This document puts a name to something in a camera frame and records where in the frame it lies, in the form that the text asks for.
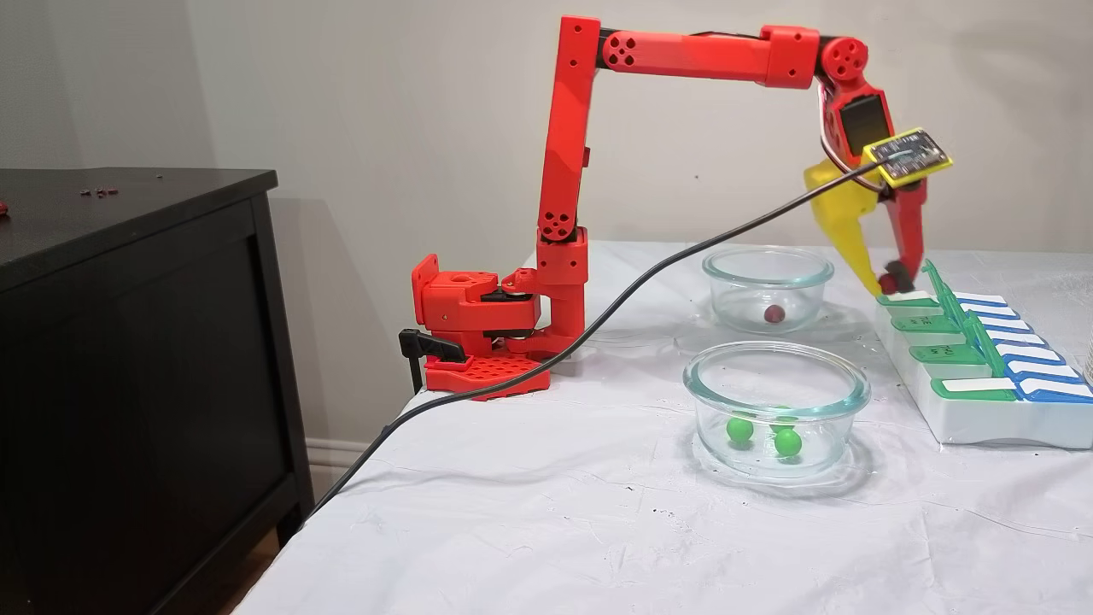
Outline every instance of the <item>white tablecloth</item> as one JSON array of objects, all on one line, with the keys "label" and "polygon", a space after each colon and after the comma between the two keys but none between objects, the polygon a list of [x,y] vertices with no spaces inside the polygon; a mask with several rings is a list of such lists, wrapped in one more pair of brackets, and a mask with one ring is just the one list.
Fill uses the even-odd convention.
[{"label": "white tablecloth", "polygon": [[[680,247],[593,243],[589,320]],[[710,322],[691,259],[550,390],[407,424],[236,613],[1093,613],[1093,453],[939,446],[868,322],[871,297],[816,249],[836,264],[824,316],[788,338],[857,364],[873,397],[828,481],[749,485],[696,445],[683,366],[740,338]],[[954,289],[1002,294],[1084,364],[1093,255],[929,256]]]}]

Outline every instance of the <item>circuit board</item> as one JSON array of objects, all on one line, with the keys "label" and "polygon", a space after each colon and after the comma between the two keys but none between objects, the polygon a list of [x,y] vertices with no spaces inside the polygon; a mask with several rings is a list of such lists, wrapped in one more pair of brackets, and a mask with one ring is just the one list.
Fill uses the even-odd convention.
[{"label": "circuit board", "polygon": [[953,163],[937,141],[921,128],[866,145],[865,154],[869,159],[877,162],[902,151],[912,153],[890,159],[879,167],[884,181],[893,188],[917,181]]}]

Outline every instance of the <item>white wall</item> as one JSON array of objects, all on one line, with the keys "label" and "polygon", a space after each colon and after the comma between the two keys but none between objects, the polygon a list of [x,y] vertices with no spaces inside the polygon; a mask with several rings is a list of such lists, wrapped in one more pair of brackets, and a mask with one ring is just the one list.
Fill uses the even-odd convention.
[{"label": "white wall", "polygon": [[[410,269],[507,273],[532,249],[562,13],[612,27],[791,23],[870,45],[898,128],[956,166],[935,247],[1088,250],[1089,0],[49,0],[89,165],[277,168],[282,272],[307,433],[366,441],[409,397],[396,333]],[[581,222],[593,238],[700,238],[801,190],[811,92],[598,78]],[[890,243],[886,220],[869,230]],[[816,244],[802,210],[747,237]]]},{"label": "white wall", "polygon": [[47,7],[0,1],[0,166],[61,168],[80,159]]}]

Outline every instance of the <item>red robot arm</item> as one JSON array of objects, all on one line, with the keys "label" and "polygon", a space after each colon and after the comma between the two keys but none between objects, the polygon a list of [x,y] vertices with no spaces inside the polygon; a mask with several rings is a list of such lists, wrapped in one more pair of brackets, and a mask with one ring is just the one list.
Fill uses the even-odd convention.
[{"label": "red robot arm", "polygon": [[[860,163],[866,144],[893,134],[884,93],[862,78],[867,59],[860,40],[824,37],[796,26],[764,26],[755,37],[680,35],[608,29],[596,19],[562,17],[539,201],[537,267],[517,269],[500,283],[494,273],[442,272],[435,255],[414,269],[418,323],[462,345],[470,356],[467,365],[426,363],[428,389],[459,392],[496,385],[533,366],[529,359],[560,353],[584,331],[588,234],[577,225],[577,198],[589,161],[585,138],[597,69],[801,90],[816,78],[825,94],[825,147],[849,168]],[[924,200],[925,193],[925,186],[915,191]],[[903,200],[895,196],[889,209],[901,253],[907,250],[901,260],[916,271],[921,259],[919,216]],[[906,285],[904,277],[888,285]],[[536,330],[540,296],[551,299],[551,322]],[[489,362],[480,362],[475,369],[477,358]],[[509,363],[503,369],[498,360]],[[544,389],[549,375],[540,377],[501,395]]]}]

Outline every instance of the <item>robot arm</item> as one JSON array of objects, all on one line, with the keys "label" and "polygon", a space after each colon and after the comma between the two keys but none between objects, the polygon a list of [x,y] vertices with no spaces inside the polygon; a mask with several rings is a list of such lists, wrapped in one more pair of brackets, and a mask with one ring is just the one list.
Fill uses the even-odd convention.
[{"label": "robot arm", "polygon": [[[811,186],[839,175],[839,169],[857,167],[866,145],[893,134],[884,93],[862,76],[867,60],[868,49],[860,40],[826,37],[804,27],[764,26],[759,36],[680,35],[609,29],[596,19],[562,17],[539,201],[537,265],[498,281],[496,274],[483,271],[440,271],[436,255],[418,264],[412,273],[418,323],[469,356],[460,364],[426,362],[428,389],[469,391],[501,382],[536,365],[528,359],[561,353],[584,332],[588,237],[577,225],[577,197],[589,161],[585,138],[598,69],[800,90],[819,80],[821,142],[830,159],[806,172]],[[875,173],[857,180],[814,199],[816,220],[872,294],[907,289],[921,260],[925,180],[896,190],[883,187]],[[858,216],[879,200],[888,203],[901,259],[874,279]],[[541,296],[551,299],[551,323],[537,330]],[[546,387],[549,374],[539,377],[506,394]]]},{"label": "robot arm", "polygon": [[[862,147],[893,134],[884,92],[863,78],[868,59],[868,48],[860,40],[822,36],[804,27],[768,25],[757,37],[719,33],[680,35],[614,31],[601,27],[599,20],[563,17],[539,205],[540,251],[550,252],[546,247],[555,241],[580,240],[576,225],[577,194],[581,170],[588,165],[585,132],[596,69],[754,81],[768,87],[802,90],[816,79],[823,114],[821,142],[833,158],[831,169],[846,172],[860,164]],[[845,202],[849,197],[867,202],[865,210],[857,208],[856,215],[847,216],[845,211],[835,212],[838,208],[834,205],[821,205],[818,220],[871,294],[891,293],[897,286],[906,288],[912,281],[907,275],[898,280],[889,279],[892,274],[882,275],[882,283],[873,280],[857,216],[875,206],[877,192],[891,200],[889,209],[901,248],[900,262],[903,269],[914,272],[921,260],[918,211],[925,200],[925,186],[908,190],[917,197],[912,199],[889,193],[875,179],[863,179],[860,184],[847,185],[841,194],[827,200]],[[863,192],[861,187],[872,193]],[[835,215],[823,215],[827,212]],[[548,256],[540,253],[540,262],[549,262]]]}]

